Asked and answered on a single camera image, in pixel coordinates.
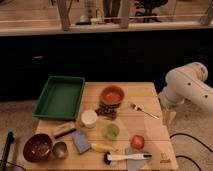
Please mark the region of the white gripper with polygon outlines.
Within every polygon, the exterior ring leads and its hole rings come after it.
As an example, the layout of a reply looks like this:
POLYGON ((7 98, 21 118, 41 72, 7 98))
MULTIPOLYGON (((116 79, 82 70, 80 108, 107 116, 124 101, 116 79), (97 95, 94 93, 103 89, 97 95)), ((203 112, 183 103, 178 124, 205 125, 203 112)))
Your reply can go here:
POLYGON ((169 116, 170 116, 169 123, 171 124, 176 117, 176 111, 171 111, 169 113, 169 110, 166 110, 166 109, 171 109, 173 107, 176 107, 178 103, 180 102, 180 96, 170 89, 163 89, 159 94, 159 100, 160 100, 161 106, 165 108, 162 111, 163 125, 168 124, 169 116))

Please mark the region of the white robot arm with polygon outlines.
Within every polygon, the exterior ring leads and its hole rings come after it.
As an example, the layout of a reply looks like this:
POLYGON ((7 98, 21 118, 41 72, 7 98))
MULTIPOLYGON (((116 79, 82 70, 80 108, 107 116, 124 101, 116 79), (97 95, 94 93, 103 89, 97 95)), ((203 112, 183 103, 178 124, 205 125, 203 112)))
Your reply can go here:
POLYGON ((162 107, 162 122, 169 125, 176 116, 174 107, 190 100, 204 112, 213 114, 213 88, 205 84, 208 78, 206 66, 192 62, 170 70, 166 76, 166 86, 158 98, 162 107))

